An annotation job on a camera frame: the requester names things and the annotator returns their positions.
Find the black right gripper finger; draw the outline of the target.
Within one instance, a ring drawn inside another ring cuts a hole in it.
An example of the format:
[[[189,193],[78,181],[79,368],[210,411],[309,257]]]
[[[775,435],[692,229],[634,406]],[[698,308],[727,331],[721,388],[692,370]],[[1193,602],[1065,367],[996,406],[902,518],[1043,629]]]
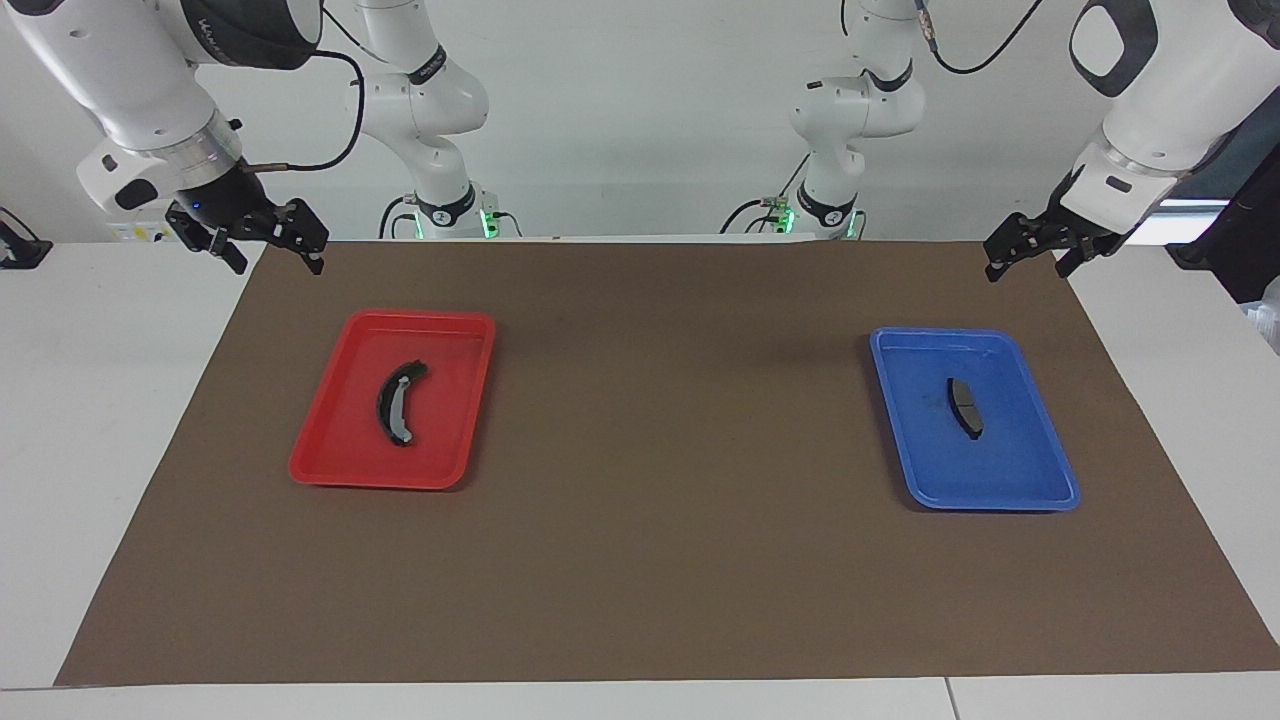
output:
[[[182,205],[169,206],[165,223],[188,251],[218,258],[237,275],[246,273],[248,261],[230,241],[225,227],[210,228],[188,214]]]
[[[266,215],[265,241],[271,246],[294,254],[312,275],[321,275],[325,261],[323,254],[330,238],[311,206],[302,199],[292,199],[271,208]]]

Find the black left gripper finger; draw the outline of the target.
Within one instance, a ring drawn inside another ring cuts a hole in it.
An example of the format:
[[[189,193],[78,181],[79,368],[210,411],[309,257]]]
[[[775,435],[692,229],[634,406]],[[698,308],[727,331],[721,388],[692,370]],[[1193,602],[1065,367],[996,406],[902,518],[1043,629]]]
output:
[[[1094,236],[1068,236],[1061,240],[1056,249],[1062,250],[1062,254],[1053,265],[1059,278],[1069,278],[1078,268],[1100,255],[1101,240]]]
[[[1055,249],[1062,240],[1062,227],[1021,213],[1006,217],[982,243],[987,258],[986,278],[997,283],[1016,263]]]

